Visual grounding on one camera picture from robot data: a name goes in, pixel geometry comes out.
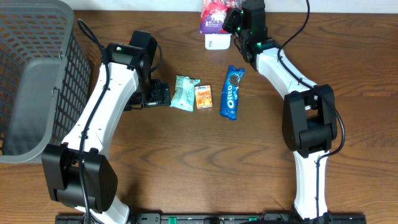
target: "blue package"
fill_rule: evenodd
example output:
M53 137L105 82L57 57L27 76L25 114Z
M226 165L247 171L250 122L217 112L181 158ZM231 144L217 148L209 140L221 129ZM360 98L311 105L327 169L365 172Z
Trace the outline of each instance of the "blue package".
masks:
M236 111L239 100L239 84L245 73L244 68L236 69L229 66L223 91L221 92L220 115L230 120L236 120Z

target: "green connector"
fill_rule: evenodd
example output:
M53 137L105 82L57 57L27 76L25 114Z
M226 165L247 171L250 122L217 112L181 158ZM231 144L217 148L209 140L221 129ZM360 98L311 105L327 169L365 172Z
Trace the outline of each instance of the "green connector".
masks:
M169 218L169 224L177 224L177 218Z

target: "light green packet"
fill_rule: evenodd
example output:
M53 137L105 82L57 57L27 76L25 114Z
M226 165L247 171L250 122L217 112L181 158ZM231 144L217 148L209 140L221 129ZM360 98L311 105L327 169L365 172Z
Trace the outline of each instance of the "light green packet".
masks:
M175 81L175 93L170 106L186 111L193 111L193 104L195 102L195 85L199 83L200 80L193 80L189 77L177 75L177 80Z

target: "pink package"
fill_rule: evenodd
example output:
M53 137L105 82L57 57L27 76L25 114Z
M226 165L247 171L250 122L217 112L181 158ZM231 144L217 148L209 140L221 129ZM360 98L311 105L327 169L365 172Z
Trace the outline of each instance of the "pink package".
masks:
M241 7L241 0L203 0L201 10L201 34L227 34L223 24L227 10Z

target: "wooden tabletop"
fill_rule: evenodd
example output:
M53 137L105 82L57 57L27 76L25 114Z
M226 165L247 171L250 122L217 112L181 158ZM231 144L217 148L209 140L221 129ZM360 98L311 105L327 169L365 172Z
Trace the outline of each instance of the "wooden tabletop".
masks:
M201 79L213 90L211 109L123 113L110 163L124 203L164 213L291 208L295 162L282 138L282 98L235 47L205 49L199 13L76 11L75 17L104 45L128 44L134 30L151 32L164 55L155 76L170 83L172 94L176 75ZM304 19L305 14L269 13L269 34L282 43ZM363 212L369 224L398 221L397 21L397 15L312 14L285 49L304 75L334 89L345 122L346 145L326 169L328 209ZM77 26L75 34L94 68L94 85L99 51ZM228 65L247 70L237 121L219 115ZM50 200L41 165L0 164L0 223L53 223L55 215L70 212L75 210Z

